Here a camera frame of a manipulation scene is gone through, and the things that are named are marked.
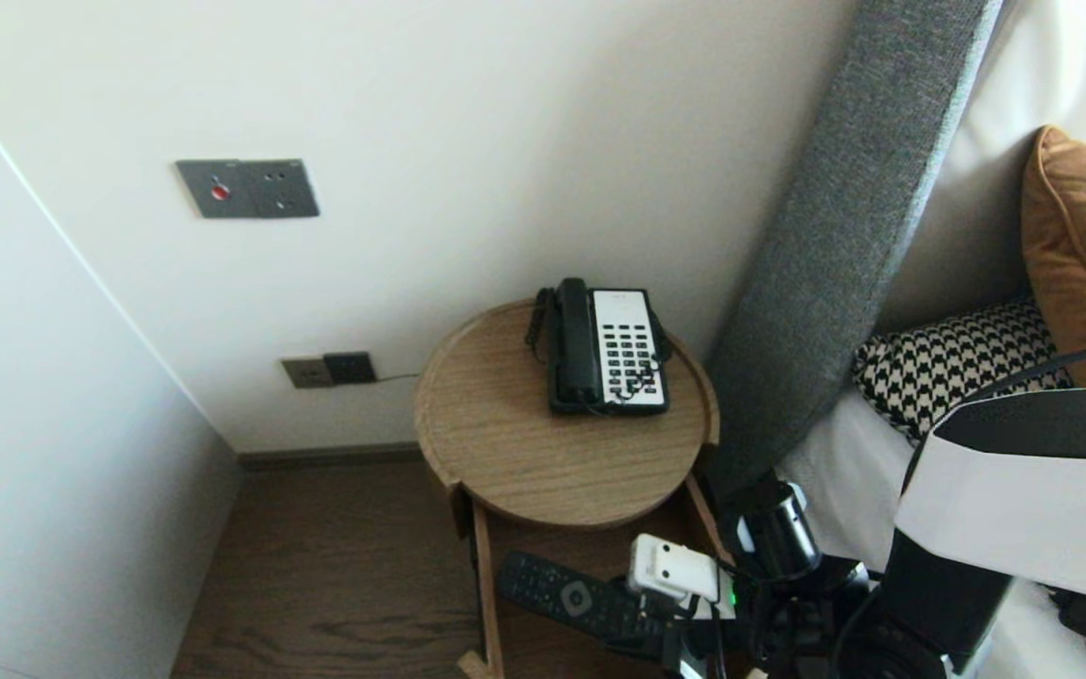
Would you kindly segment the grey fabric headboard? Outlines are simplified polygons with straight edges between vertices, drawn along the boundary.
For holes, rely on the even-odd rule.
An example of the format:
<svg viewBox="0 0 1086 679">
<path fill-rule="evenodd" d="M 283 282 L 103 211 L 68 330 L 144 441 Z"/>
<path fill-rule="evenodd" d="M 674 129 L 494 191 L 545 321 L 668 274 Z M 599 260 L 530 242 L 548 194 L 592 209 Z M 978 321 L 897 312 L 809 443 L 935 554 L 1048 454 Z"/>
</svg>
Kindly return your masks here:
<svg viewBox="0 0 1086 679">
<path fill-rule="evenodd" d="M 714 508 L 750 496 L 874 330 L 1003 0 L 859 0 L 839 64 L 708 356 Z"/>
</svg>

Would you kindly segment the grey wall switch panel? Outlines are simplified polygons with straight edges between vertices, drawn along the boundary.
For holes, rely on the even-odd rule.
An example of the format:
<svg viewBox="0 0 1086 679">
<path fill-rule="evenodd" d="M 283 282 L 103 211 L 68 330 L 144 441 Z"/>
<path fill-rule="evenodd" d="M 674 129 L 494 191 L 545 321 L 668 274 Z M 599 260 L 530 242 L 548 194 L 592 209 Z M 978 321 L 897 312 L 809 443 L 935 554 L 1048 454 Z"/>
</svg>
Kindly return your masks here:
<svg viewBox="0 0 1086 679">
<path fill-rule="evenodd" d="M 209 221 L 318 218 L 304 162 L 288 159 L 180 159 L 175 162 L 199 215 Z"/>
</svg>

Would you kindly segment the beige wall socket plate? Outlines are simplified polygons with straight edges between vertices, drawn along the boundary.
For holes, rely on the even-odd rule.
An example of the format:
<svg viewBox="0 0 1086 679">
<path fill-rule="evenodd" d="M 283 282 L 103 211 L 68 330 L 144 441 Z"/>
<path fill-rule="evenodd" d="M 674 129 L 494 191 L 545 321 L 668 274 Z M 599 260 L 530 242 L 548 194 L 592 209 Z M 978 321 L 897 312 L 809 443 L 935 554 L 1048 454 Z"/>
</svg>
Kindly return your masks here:
<svg viewBox="0 0 1086 679">
<path fill-rule="evenodd" d="M 290 383 L 296 389 L 328 389 L 334 387 L 331 370 L 323 357 L 294 357 L 280 361 Z"/>
</svg>

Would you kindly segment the black and white desk telephone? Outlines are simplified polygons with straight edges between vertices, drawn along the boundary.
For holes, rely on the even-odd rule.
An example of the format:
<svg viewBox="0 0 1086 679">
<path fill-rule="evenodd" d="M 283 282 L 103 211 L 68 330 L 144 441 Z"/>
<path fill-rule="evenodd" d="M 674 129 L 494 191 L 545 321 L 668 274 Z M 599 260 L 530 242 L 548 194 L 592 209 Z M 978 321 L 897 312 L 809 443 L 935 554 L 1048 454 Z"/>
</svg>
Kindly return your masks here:
<svg viewBox="0 0 1086 679">
<path fill-rule="evenodd" d="M 666 365 L 671 357 L 667 335 L 642 289 L 588 287 L 592 323 L 598 337 L 601 399 L 593 406 L 570 406 L 555 397 L 555 290 L 538 290 L 525 343 L 546 365 L 547 400 L 557 414 L 655 416 L 669 410 Z"/>
</svg>

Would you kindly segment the white bed pillow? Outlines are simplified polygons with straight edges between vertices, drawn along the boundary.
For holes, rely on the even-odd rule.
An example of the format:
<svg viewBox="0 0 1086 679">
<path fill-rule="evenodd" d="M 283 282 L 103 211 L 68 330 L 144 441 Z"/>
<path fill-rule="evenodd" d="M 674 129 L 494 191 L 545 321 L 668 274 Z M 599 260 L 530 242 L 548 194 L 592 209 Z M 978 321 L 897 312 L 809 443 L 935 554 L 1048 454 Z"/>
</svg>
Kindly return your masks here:
<svg viewBox="0 0 1086 679">
<path fill-rule="evenodd" d="M 1086 0 L 1005 0 L 879 334 L 1025 296 L 1023 168 L 1048 124 L 1086 143 Z"/>
</svg>

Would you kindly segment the black telephone handset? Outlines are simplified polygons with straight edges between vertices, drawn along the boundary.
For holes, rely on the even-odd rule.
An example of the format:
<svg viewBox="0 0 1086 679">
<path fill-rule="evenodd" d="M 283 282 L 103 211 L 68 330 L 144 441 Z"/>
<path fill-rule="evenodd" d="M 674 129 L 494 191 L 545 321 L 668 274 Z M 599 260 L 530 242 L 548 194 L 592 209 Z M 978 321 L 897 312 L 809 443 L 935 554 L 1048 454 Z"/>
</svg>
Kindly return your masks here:
<svg viewBox="0 0 1086 679">
<path fill-rule="evenodd" d="M 598 337 L 589 291 L 581 278 L 566 278 L 555 290 L 555 397 L 570 406 L 593 406 L 601 399 Z"/>
</svg>

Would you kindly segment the black TV remote control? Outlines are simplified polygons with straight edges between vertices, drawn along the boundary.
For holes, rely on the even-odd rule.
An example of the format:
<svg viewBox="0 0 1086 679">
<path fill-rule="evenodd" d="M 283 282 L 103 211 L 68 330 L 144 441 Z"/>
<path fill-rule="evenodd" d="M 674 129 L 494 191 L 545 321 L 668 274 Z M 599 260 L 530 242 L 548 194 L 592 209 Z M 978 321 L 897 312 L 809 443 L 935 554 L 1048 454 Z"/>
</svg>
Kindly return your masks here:
<svg viewBox="0 0 1086 679">
<path fill-rule="evenodd" d="M 643 598 L 539 555 L 508 552 L 494 584 L 498 596 L 594 638 L 608 649 L 613 639 L 666 629 L 666 623 Z"/>
</svg>

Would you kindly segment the round wooden bedside table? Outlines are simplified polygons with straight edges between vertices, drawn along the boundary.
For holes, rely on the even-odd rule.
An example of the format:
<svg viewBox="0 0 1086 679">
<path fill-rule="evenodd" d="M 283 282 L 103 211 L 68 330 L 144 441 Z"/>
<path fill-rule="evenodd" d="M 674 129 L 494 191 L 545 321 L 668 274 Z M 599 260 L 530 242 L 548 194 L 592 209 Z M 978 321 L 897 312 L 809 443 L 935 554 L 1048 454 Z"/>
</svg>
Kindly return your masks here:
<svg viewBox="0 0 1086 679">
<path fill-rule="evenodd" d="M 525 344 L 532 301 L 493 306 L 457 327 L 415 391 L 418 442 L 450 503 L 506 519 L 601 529 L 667 502 L 719 443 L 710 378 L 680 340 L 656 416 L 557 414 L 546 366 Z"/>
<path fill-rule="evenodd" d="M 636 521 L 598 530 L 535 527 L 502 519 L 482 506 L 471 515 L 471 553 L 478 580 L 480 645 L 462 654 L 464 679 L 662 679 L 660 668 L 613 654 L 588 636 L 526 613 L 497 596 L 496 574 L 512 551 L 529 552 L 602 580 L 626 573 L 630 546 L 651 533 L 723 557 L 714 515 L 694 477 Z"/>
</svg>

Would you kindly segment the black white houndstooth pillow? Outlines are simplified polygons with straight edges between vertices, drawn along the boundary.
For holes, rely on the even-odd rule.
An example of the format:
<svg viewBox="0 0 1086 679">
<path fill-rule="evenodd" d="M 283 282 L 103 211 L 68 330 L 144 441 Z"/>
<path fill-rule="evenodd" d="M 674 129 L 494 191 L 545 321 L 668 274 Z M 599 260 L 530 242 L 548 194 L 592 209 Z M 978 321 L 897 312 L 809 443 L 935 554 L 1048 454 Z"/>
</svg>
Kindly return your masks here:
<svg viewBox="0 0 1086 679">
<path fill-rule="evenodd" d="M 896 334 L 870 337 L 854 353 L 853 383 L 866 402 L 918 447 L 971 392 L 1028 370 L 1056 353 L 1028 296 Z M 1061 623 L 1086 645 L 1086 596 L 1047 590 Z"/>
</svg>

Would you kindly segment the dark grey wall power socket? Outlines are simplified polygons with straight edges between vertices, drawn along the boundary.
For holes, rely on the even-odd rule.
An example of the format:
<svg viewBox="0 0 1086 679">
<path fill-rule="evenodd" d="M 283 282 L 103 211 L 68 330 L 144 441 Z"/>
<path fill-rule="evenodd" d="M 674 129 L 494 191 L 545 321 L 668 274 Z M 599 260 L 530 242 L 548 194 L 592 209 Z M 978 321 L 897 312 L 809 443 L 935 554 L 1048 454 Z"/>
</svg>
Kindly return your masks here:
<svg viewBox="0 0 1086 679">
<path fill-rule="evenodd" d="M 328 353 L 323 354 L 321 361 L 333 386 L 378 382 L 378 374 L 368 352 Z"/>
</svg>

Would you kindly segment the brown velvet pillow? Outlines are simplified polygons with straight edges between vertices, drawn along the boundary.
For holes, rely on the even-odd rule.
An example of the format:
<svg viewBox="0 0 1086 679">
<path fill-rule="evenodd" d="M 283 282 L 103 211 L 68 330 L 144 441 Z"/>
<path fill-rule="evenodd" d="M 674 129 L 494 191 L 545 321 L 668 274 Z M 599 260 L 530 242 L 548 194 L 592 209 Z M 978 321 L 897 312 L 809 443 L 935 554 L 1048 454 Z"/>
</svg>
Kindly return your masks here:
<svg viewBox="0 0 1086 679">
<path fill-rule="evenodd" d="M 1031 291 L 1053 344 L 1086 351 L 1086 143 L 1045 125 L 1030 146 L 1021 244 Z"/>
</svg>

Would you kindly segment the brown wooden baseboard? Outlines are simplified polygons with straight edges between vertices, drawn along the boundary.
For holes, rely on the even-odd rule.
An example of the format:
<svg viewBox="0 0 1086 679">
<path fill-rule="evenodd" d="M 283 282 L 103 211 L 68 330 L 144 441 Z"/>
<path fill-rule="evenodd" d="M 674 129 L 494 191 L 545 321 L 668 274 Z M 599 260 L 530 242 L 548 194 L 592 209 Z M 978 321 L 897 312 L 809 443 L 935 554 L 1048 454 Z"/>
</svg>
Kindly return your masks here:
<svg viewBox="0 0 1086 679">
<path fill-rule="evenodd" d="M 414 461 L 422 460 L 421 448 L 416 442 L 238 453 L 236 455 L 239 468 L 245 471 L 368 467 L 368 465 L 414 463 Z"/>
</svg>

